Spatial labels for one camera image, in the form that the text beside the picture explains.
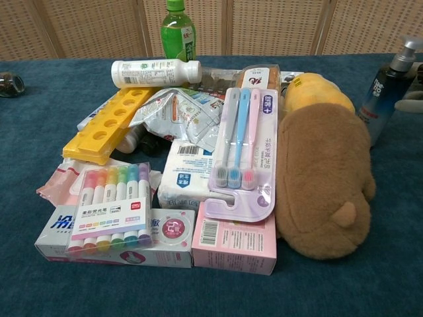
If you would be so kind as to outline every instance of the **barcode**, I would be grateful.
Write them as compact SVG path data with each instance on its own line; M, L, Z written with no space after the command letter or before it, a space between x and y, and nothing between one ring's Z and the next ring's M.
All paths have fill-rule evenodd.
M188 145L186 147L179 147L178 154L198 154L200 148L196 145Z
M217 221L203 220L200 244L204 244L206 246L216 246L218 228L219 223Z

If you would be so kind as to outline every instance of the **green tea bottle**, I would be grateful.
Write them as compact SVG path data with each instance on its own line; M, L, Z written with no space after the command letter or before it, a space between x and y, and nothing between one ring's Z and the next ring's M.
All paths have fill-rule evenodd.
M196 28L184 14L184 0L167 0L169 14L161 25L161 41L166 58L191 61L196 58Z

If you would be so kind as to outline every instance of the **table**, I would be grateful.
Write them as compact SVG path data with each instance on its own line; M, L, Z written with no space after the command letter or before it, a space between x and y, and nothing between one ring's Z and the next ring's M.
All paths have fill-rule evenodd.
M200 57L242 69L277 63L334 81L358 107L391 54ZM0 62L26 94L0 98L0 311L2 316L423 316L423 116L395 113L371 152L377 195L367 240L341 260L318 262L278 241L269 277L195 267L47 262L34 242L54 207L35 194L61 162L76 125L116 92L109 59ZM157 158L141 151L128 162Z

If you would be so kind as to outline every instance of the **dark blue bottle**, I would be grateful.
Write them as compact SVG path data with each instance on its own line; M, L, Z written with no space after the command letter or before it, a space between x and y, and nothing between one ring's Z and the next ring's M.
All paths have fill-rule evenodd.
M404 48L391 64L382 66L377 72L358 116L366 123L375 145L386 123L395 111L395 103L402 99L413 82L416 71L411 69L416 57L414 51L423 48L423 38L403 36Z

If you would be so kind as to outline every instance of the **yellow pill organizer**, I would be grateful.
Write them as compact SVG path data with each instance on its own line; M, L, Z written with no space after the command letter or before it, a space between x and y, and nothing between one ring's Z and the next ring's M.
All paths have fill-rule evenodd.
M63 148L63 157L106 164L110 154L129 132L128 125L157 88L125 88Z

